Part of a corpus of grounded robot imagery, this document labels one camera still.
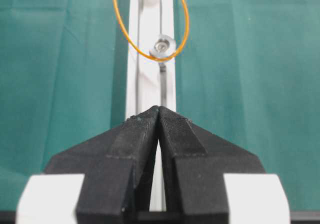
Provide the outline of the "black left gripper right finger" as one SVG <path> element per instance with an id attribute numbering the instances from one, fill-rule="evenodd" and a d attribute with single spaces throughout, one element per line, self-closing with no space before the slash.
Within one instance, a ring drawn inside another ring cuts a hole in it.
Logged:
<path id="1" fill-rule="evenodd" d="M 227 224 L 223 174 L 264 174 L 260 159 L 163 106 L 158 130 L 167 211 L 184 224 Z"/>

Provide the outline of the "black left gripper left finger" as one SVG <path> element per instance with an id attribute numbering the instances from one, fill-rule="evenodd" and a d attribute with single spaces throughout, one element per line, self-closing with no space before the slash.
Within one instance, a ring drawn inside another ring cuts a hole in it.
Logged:
<path id="1" fill-rule="evenodd" d="M 124 224 L 150 208 L 159 107 L 54 155 L 46 174 L 84 174 L 76 206 L 80 224 Z"/>

